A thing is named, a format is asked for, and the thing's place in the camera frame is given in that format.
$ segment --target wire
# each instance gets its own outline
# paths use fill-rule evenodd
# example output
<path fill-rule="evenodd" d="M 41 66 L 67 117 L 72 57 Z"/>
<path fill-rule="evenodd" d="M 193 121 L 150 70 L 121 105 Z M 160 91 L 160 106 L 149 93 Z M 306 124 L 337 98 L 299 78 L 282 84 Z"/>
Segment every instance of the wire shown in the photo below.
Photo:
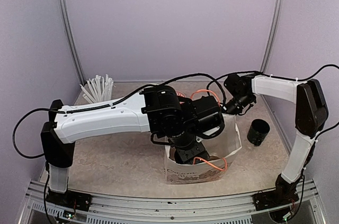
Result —
<path fill-rule="evenodd" d="M 254 105 L 252 103 L 249 104 L 248 108 L 246 109 L 245 113 L 239 114 L 238 116 L 242 116 L 245 115 L 247 113 L 248 110 L 250 110 L 252 107 L 254 107 Z"/>
<path fill-rule="evenodd" d="M 195 162 L 196 162 L 197 159 L 201 160 L 202 162 L 205 162 L 206 164 L 210 165 L 211 167 L 213 167 L 213 168 L 215 168 L 215 169 L 217 169 L 219 171 L 225 172 L 227 170 L 227 161 L 226 161 L 225 158 L 222 158 L 224 160 L 224 162 L 225 162 L 225 167 L 224 168 L 217 167 L 216 165 L 212 164 L 211 162 L 209 162 L 209 161 L 207 161 L 207 160 L 205 160 L 203 158 L 200 158 L 200 157 L 194 157 L 193 165 L 195 165 Z"/>
<path fill-rule="evenodd" d="M 227 76 L 234 74 L 234 73 L 236 73 L 236 74 L 259 73 L 260 75 L 262 75 L 262 73 L 258 70 L 246 70 L 246 71 L 238 71 L 238 72 L 227 73 L 227 74 L 224 74 L 220 77 L 217 77 L 216 80 L 220 80 L 220 79 L 227 77 Z M 209 82 L 206 86 L 206 89 L 208 90 L 210 85 L 213 84 L 213 83 L 215 83 L 215 81 L 213 81 L 213 80 L 211 82 Z"/>
<path fill-rule="evenodd" d="M 321 136 L 322 134 L 324 134 L 324 133 L 326 133 L 326 132 L 328 132 L 328 131 L 330 131 L 330 130 L 335 129 L 335 128 L 338 127 L 338 126 L 339 126 L 339 122 L 337 122 L 337 123 L 336 123 L 335 125 L 333 125 L 332 127 L 329 127 L 329 128 L 327 128 L 326 130 L 323 130 L 322 132 L 320 132 L 320 133 L 316 136 L 315 140 L 317 140 L 318 137 Z"/>
<path fill-rule="evenodd" d="M 28 117 L 30 114 L 32 113 L 35 113 L 35 112 L 39 112 L 39 111 L 48 111 L 48 112 L 54 112 L 54 113 L 58 113 L 58 114 L 64 114 L 63 111 L 57 111 L 57 110 L 53 110 L 53 109 L 46 109 L 46 108 L 38 108 L 38 109 L 33 109 L 31 110 L 30 112 L 28 112 L 27 114 L 25 114 L 23 117 L 21 117 L 21 119 L 16 123 L 15 127 L 14 127 L 14 130 L 13 130 L 13 134 L 12 134 L 12 142 L 13 142 L 13 146 L 14 146 L 14 149 L 16 150 L 16 152 L 18 154 L 20 154 L 22 157 L 26 158 L 26 159 L 36 159 L 36 158 L 40 158 L 42 156 L 44 156 L 44 154 L 39 154 L 39 155 L 35 155 L 35 156 L 29 156 L 29 155 L 26 155 L 26 154 L 23 154 L 22 152 L 20 152 L 20 150 L 18 149 L 18 147 L 16 146 L 16 143 L 15 143 L 15 133 L 16 133 L 16 130 L 18 128 L 18 126 L 20 125 L 20 123 L 26 118 Z"/>
<path fill-rule="evenodd" d="M 176 95 L 177 95 L 177 96 L 186 98 L 186 95 L 185 95 L 184 93 L 179 92 L 179 91 L 175 91 L 175 92 L 176 92 Z"/>
<path fill-rule="evenodd" d="M 285 79 L 285 80 L 291 80 L 291 81 L 308 81 L 312 78 L 314 78 L 316 75 L 318 75 L 323 69 L 327 68 L 327 67 L 334 67 L 339 69 L 339 66 L 336 64 L 326 64 L 324 66 L 322 66 L 319 70 L 317 70 L 314 74 L 312 74 L 309 77 L 306 78 L 302 78 L 302 79 L 298 79 L 296 80 L 295 78 L 288 78 L 288 77 L 279 77 L 279 76 L 273 76 L 273 75 L 268 75 L 268 74 L 264 74 L 262 73 L 263 76 L 267 76 L 267 77 L 272 77 L 272 78 L 278 78 L 278 79 Z"/>
<path fill-rule="evenodd" d="M 172 78 L 168 81 L 163 82 L 160 85 L 167 85 L 169 83 L 172 83 L 174 81 L 178 81 L 180 79 L 184 79 L 184 78 L 188 78 L 188 77 L 197 77 L 197 76 L 207 77 L 207 78 L 211 79 L 212 82 L 216 83 L 218 85 L 221 93 L 222 93 L 222 104 L 226 105 L 226 93 L 225 93 L 225 90 L 223 89 L 222 85 L 217 81 L 217 79 L 215 79 L 214 77 L 212 77 L 211 75 L 206 74 L 206 73 L 194 73 L 194 74 L 188 74 L 188 75 L 184 75 L 184 76 L 180 76 L 180 77 L 175 77 L 175 78 Z"/>
<path fill-rule="evenodd" d="M 197 90 L 196 92 L 192 93 L 191 98 L 193 98 L 193 96 L 194 96 L 196 93 L 202 93 L 202 92 L 208 92 L 208 93 L 213 94 L 213 95 L 215 96 L 215 98 L 217 99 L 217 102 L 218 102 L 218 104 L 219 104 L 219 106 L 220 106 L 220 99 L 219 99 L 218 95 L 215 94 L 215 92 L 213 92 L 213 91 L 211 91 L 211 90 L 207 90 L 207 89 L 200 89 L 200 90 Z"/>
<path fill-rule="evenodd" d="M 278 223 L 286 223 L 286 222 L 290 221 L 291 219 L 293 219 L 297 215 L 297 213 L 299 212 L 300 207 L 301 207 L 302 199 L 304 198 L 304 188 L 305 188 L 305 175 L 303 174 L 302 175 L 301 197 L 300 197 L 300 202 L 299 202 L 297 210 L 293 213 L 293 215 L 289 219 L 283 220 L 283 221 L 278 222 Z"/>
<path fill-rule="evenodd" d="M 292 199 L 292 211 L 294 211 L 296 208 L 296 202 Z"/>
<path fill-rule="evenodd" d="M 46 214 L 48 222 L 50 224 L 53 224 L 53 222 L 51 221 L 51 219 L 48 216 L 48 211 L 47 211 L 47 206 L 46 206 L 46 190 L 47 190 L 48 181 L 49 181 L 49 173 L 48 173 L 47 180 L 46 180 L 46 183 L 45 183 L 44 188 L 43 188 L 43 205 L 44 205 L 44 212 Z"/>
<path fill-rule="evenodd" d="M 113 107 L 115 105 L 118 105 L 121 102 L 124 102 L 125 100 L 127 100 L 128 98 L 130 98 L 131 96 L 133 96 L 134 94 L 138 93 L 140 90 L 148 87 L 148 86 L 154 86 L 154 84 L 147 84 L 147 85 L 143 85 L 137 89 L 135 89 L 133 92 L 129 93 L 128 95 L 126 95 L 125 97 L 119 99 L 118 101 L 115 101 L 111 104 L 105 104 L 105 105 L 101 105 L 101 106 L 94 106 L 94 107 L 87 107 L 85 109 L 77 109 L 77 110 L 70 110 L 70 111 L 66 111 L 63 113 L 66 114 L 73 114 L 73 113 L 80 113 L 80 112 L 86 112 L 86 111 L 93 111 L 93 110 L 98 110 L 98 109 L 104 109 L 106 107 Z"/>

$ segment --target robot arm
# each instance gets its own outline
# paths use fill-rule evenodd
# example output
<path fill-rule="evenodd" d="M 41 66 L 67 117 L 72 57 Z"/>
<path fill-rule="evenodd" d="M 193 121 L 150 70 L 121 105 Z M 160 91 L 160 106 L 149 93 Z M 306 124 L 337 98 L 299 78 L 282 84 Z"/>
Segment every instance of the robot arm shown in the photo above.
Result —
<path fill-rule="evenodd" d="M 256 96 L 266 95 L 296 104 L 296 140 L 288 163 L 276 181 L 276 189 L 254 196 L 257 210 L 298 200 L 296 185 L 309 162 L 319 133 L 328 117 L 322 89 L 317 80 L 296 82 L 261 75 L 238 76 L 231 74 L 224 82 L 233 98 L 223 112 L 237 115 L 253 102 Z M 212 96 L 192 101 L 178 97 L 173 88 L 165 85 L 148 87 L 125 102 L 115 101 L 84 106 L 63 106 L 60 100 L 51 109 L 65 114 L 49 113 L 41 140 L 47 162 L 50 164 L 50 189 L 67 191 L 68 169 L 73 162 L 75 141 L 87 137 L 118 133 L 150 131 L 158 138 L 166 136 L 176 148 L 176 161 L 191 164 L 195 156 L 208 159 L 200 140 L 217 136 L 224 128 L 221 109 Z M 217 128 L 208 136 L 208 132 Z"/>
<path fill-rule="evenodd" d="M 256 102 L 254 94 L 280 98 L 296 105 L 296 139 L 288 163 L 276 180 L 276 189 L 254 195 L 254 202 L 257 210 L 263 210 L 297 201 L 296 186 L 313 155 L 315 137 L 328 118 L 319 81 L 297 82 L 261 75 L 239 77 L 231 74 L 225 80 L 225 87 L 234 96 L 225 107 L 226 113 L 241 114 L 246 106 Z"/>
<path fill-rule="evenodd" d="M 176 91 L 166 85 L 145 88 L 123 102 L 113 100 L 66 106 L 57 100 L 51 109 L 63 113 L 49 113 L 41 140 L 50 168 L 49 187 L 57 193 L 67 191 L 68 171 L 73 163 L 77 140 L 119 132 L 150 131 L 154 144 L 175 147 L 178 163 L 192 164 L 196 156 L 209 159 L 197 137 L 213 138 L 225 126 L 221 108 L 214 97 L 193 101 L 178 97 Z M 157 138 L 166 136 L 168 142 L 154 141 L 154 135 Z"/>

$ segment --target white paper bag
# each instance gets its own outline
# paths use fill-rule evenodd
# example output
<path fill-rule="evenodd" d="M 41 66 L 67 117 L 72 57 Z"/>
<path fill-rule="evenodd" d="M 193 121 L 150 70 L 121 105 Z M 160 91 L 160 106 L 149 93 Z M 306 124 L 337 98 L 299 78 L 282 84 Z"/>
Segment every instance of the white paper bag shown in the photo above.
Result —
<path fill-rule="evenodd" d="M 215 158 L 209 162 L 220 168 L 225 167 L 223 157 L 227 161 L 227 166 L 230 167 L 242 148 L 235 115 L 223 114 L 223 117 L 225 121 L 223 132 L 213 139 L 202 141 L 211 158 Z M 195 165 L 177 164 L 174 161 L 174 153 L 174 148 L 165 147 L 165 175 L 166 181 L 170 184 L 210 182 L 222 178 L 227 173 L 227 171 L 217 170 L 204 162 Z"/>

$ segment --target aluminum frame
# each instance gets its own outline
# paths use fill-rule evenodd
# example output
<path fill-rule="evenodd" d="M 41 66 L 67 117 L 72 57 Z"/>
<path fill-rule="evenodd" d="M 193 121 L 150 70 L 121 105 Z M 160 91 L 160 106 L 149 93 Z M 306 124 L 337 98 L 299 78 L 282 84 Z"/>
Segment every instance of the aluminum frame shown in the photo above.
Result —
<path fill-rule="evenodd" d="M 261 72 L 265 72 L 267 69 L 267 66 L 269 64 L 269 60 L 272 54 L 272 48 L 274 44 L 274 38 L 276 34 L 276 30 L 278 29 L 278 23 L 279 23 L 279 17 L 281 12 L 283 0 L 275 0 L 275 6 L 274 6 L 274 12 L 273 12 L 273 19 L 271 23 L 269 38 L 267 40 L 266 48 L 265 48 L 265 54 L 264 58 L 260 67 Z"/>
<path fill-rule="evenodd" d="M 66 31 L 66 37 L 67 37 L 68 45 L 69 45 L 69 48 L 70 48 L 72 60 L 73 60 L 74 66 L 75 66 L 76 74 L 78 76 L 79 82 L 82 85 L 85 85 L 86 80 L 85 80 L 83 69 L 81 67 L 81 63 L 80 63 L 78 53 L 76 51 L 73 33 L 72 33 L 72 29 L 70 27 L 70 22 L 69 22 L 68 13 L 67 13 L 66 0 L 59 0 L 59 5 L 60 5 L 60 9 L 61 9 L 61 15 L 62 15 L 62 19 L 63 19 L 65 31 Z"/>
<path fill-rule="evenodd" d="M 25 204 L 18 224 L 27 224 L 31 212 L 44 212 L 43 188 L 41 182 L 32 181 L 25 196 Z M 297 186 L 301 196 L 302 183 Z M 256 211 L 252 195 L 256 192 L 242 193 L 228 196 L 215 196 L 192 199 L 150 199 L 126 196 L 110 196 L 91 193 L 93 196 L 89 212 L 77 211 L 78 220 L 74 223 L 246 223 L 251 216 L 268 210 Z M 305 182 L 304 201 L 312 200 L 313 207 L 318 209 L 317 224 L 325 224 L 322 218 L 323 211 L 319 202 L 319 195 L 312 180 Z M 47 203 L 48 212 L 56 214 L 64 210 L 51 203 Z"/>

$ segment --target metal rail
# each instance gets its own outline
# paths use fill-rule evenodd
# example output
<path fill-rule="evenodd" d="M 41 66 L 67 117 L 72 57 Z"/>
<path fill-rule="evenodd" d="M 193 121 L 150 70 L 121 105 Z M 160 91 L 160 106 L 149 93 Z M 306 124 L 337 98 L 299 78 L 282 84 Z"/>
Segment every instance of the metal rail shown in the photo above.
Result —
<path fill-rule="evenodd" d="M 44 211 L 43 206 L 44 184 L 32 181 L 26 198 L 35 203 L 34 210 Z M 301 195 L 302 184 L 299 183 L 297 191 Z M 110 196 L 91 193 L 93 196 L 89 212 L 77 211 L 77 223 L 246 223 L 251 215 L 265 212 L 256 211 L 252 195 L 256 192 L 216 196 L 208 198 L 191 199 L 151 199 L 134 198 L 126 196 Z M 304 200 L 314 199 L 318 195 L 313 181 L 305 182 Z M 47 203 L 48 212 L 54 216 L 59 215 L 63 208 Z"/>

